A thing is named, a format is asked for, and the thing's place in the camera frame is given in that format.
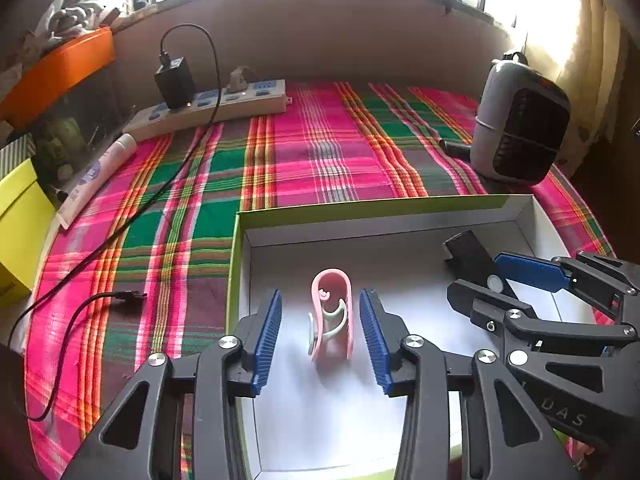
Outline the black remote control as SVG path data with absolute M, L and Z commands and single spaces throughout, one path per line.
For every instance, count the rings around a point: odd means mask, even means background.
M 516 293 L 500 274 L 497 263 L 471 230 L 460 232 L 444 241 L 445 260 L 455 278 L 483 286 L 513 299 Z

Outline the pink hair claw clip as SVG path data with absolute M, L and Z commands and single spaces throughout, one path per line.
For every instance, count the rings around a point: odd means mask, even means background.
M 354 307 L 352 282 L 340 269 L 320 271 L 310 286 L 311 311 L 308 313 L 308 354 L 312 362 L 335 342 L 350 360 L 354 352 Z

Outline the green and white cardboard tray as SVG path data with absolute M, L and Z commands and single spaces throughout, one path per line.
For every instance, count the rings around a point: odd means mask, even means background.
M 492 346 L 484 330 L 450 308 L 446 239 L 471 230 L 491 254 L 550 259 L 570 251 L 529 195 L 371 200 L 241 212 L 235 219 L 227 292 L 234 327 L 274 292 L 282 322 L 265 388 L 241 404 L 253 479 L 387 478 L 397 463 L 404 399 L 376 384 L 360 327 L 345 358 L 328 344 L 308 353 L 311 282 L 344 271 L 352 289 L 372 288 L 410 332 L 469 356 Z

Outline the plaid pink green bedsheet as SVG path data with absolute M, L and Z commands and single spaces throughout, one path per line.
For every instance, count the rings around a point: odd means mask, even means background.
M 41 473 L 58 478 L 150 353 L 206 348 L 226 327 L 235 216 L 272 207 L 486 194 L 439 141 L 469 141 L 475 102 L 419 87 L 290 84 L 283 114 L 142 143 L 40 275 L 26 342 Z

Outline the grey black space heater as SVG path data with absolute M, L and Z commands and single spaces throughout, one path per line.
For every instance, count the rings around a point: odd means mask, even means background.
M 520 51 L 491 64 L 477 107 L 472 168 L 502 182 L 536 185 L 548 174 L 570 122 L 570 99 Z

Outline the cream patterned curtain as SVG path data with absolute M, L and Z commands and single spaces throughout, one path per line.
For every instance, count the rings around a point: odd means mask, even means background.
M 593 145 L 614 138 L 628 37 L 606 0 L 579 0 L 579 21 L 558 85 L 570 98 L 570 122 L 555 159 L 567 177 L 582 166 Z

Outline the white cream tube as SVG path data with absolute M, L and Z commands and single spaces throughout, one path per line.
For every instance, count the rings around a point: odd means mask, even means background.
M 123 133 L 96 159 L 80 177 L 56 216 L 64 230 L 75 221 L 102 185 L 134 154 L 137 142 L 129 133 Z

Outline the yellow cardboard box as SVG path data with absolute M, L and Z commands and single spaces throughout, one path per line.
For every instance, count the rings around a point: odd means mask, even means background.
M 32 292 L 54 213 L 30 159 L 1 180 L 1 307 Z

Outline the white power strip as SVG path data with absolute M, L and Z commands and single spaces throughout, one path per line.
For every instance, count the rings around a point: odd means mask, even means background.
M 286 94 L 284 79 L 251 82 L 245 90 L 198 92 L 183 108 L 172 110 L 166 103 L 140 110 L 122 128 L 137 142 L 175 133 L 180 130 L 205 126 L 212 118 L 217 102 L 219 107 L 214 122 L 284 113 L 293 100 Z

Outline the white plug on strip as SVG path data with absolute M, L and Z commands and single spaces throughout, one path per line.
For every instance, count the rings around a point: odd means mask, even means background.
M 258 73 L 252 70 L 250 66 L 240 65 L 232 70 L 226 89 L 229 93 L 243 92 L 248 89 L 248 85 L 252 81 L 258 81 L 259 79 Z

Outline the black power adapter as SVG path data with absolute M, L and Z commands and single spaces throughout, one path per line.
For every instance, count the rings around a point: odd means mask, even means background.
M 161 50 L 160 67 L 156 71 L 154 79 L 170 110 L 180 110 L 192 102 L 196 90 L 188 61 L 185 58 L 171 58 L 166 51 Z

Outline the orange plastic bin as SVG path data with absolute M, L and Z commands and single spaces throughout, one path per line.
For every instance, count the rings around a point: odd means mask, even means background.
M 1 102 L 1 119 L 22 130 L 61 96 L 115 59 L 108 27 L 58 47 L 32 66 Z

